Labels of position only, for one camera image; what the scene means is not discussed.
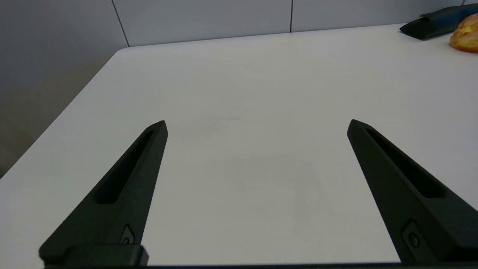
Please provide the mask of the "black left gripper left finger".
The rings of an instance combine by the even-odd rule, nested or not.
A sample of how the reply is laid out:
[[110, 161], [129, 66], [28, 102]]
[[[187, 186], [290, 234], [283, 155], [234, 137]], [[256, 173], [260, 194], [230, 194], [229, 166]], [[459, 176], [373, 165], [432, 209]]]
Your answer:
[[39, 248], [45, 267], [140, 267], [142, 237], [168, 138], [146, 128]]

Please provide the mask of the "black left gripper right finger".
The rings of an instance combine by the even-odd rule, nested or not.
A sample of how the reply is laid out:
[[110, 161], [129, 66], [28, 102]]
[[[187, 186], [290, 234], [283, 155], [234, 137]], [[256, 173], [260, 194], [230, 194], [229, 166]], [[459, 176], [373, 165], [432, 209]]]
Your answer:
[[347, 136], [403, 265], [476, 265], [478, 213], [372, 126]]

